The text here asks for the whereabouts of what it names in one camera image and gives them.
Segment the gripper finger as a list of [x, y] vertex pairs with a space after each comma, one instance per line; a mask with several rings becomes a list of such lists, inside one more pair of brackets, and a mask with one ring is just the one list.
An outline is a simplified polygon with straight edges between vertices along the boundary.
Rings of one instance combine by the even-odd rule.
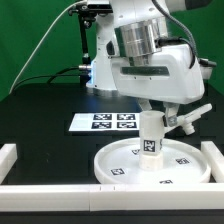
[[138, 105], [142, 111], [151, 111], [152, 106], [148, 99], [139, 98]]
[[169, 127], [173, 127], [177, 125], [177, 113], [179, 110], [179, 104], [165, 102], [165, 118], [166, 123]]

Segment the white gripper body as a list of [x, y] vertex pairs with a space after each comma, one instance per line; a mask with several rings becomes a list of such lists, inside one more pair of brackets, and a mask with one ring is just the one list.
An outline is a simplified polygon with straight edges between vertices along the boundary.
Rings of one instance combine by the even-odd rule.
[[127, 58], [111, 59], [111, 70], [122, 95], [176, 104], [189, 104], [204, 94], [198, 61], [190, 67], [187, 44], [165, 46], [149, 56], [148, 65], [131, 66]]

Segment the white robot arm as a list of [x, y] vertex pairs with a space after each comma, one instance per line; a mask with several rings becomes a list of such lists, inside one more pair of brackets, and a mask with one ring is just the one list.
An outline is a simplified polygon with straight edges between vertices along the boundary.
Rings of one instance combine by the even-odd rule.
[[152, 100], [161, 101], [167, 125], [175, 126], [179, 106], [203, 96], [203, 81], [216, 64], [198, 56], [192, 33], [171, 14], [211, 1], [88, 0], [90, 8], [111, 8], [97, 14], [89, 90], [135, 97], [144, 110]]

